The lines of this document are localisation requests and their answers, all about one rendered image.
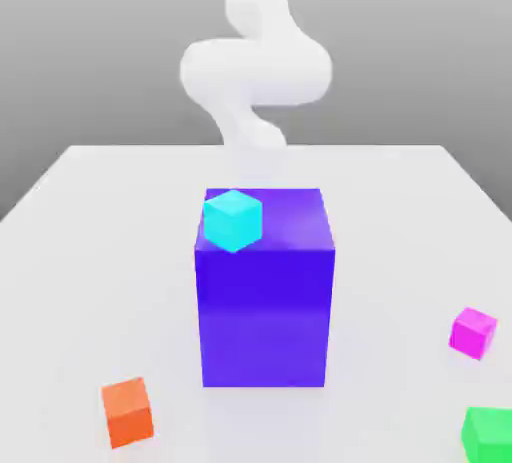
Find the small orange cube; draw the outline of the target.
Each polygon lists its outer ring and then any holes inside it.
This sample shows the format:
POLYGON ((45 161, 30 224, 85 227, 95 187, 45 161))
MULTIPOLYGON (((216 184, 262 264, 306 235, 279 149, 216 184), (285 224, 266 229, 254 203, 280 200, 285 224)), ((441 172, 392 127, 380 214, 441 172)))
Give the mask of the small orange cube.
POLYGON ((104 386, 101 397, 112 449, 154 436, 149 396, 142 377, 104 386))

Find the large purple box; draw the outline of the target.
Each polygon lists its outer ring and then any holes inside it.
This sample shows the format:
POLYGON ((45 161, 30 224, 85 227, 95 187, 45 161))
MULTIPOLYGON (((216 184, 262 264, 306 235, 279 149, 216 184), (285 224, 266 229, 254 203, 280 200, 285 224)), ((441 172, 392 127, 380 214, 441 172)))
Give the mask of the large purple box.
POLYGON ((194 247, 206 387, 321 387, 335 270, 319 189, 245 189, 263 205, 263 236, 230 253, 194 247))

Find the small cyan cube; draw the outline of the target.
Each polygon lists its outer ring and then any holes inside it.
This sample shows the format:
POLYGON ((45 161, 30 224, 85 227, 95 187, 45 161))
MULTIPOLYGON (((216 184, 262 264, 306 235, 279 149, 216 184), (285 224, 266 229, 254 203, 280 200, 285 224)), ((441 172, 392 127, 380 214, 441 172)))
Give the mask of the small cyan cube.
POLYGON ((263 235, 263 203, 238 190, 229 190, 204 202, 206 240, 230 253, 259 241, 263 235))

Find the small green cube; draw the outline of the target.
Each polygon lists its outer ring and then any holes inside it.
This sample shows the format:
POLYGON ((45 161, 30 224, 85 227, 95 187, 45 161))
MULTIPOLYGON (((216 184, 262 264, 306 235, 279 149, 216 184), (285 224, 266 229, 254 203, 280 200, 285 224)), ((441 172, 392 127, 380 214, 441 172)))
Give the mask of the small green cube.
POLYGON ((512 409, 469 407, 461 441, 469 463, 512 463, 512 409))

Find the small magenta cube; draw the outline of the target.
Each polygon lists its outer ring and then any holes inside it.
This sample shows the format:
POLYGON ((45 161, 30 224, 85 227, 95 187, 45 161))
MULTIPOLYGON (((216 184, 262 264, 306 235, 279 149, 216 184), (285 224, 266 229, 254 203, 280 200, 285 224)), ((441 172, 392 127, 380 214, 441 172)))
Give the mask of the small magenta cube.
POLYGON ((466 307, 452 324, 449 346, 475 360, 481 360, 492 342, 497 324, 495 317, 466 307))

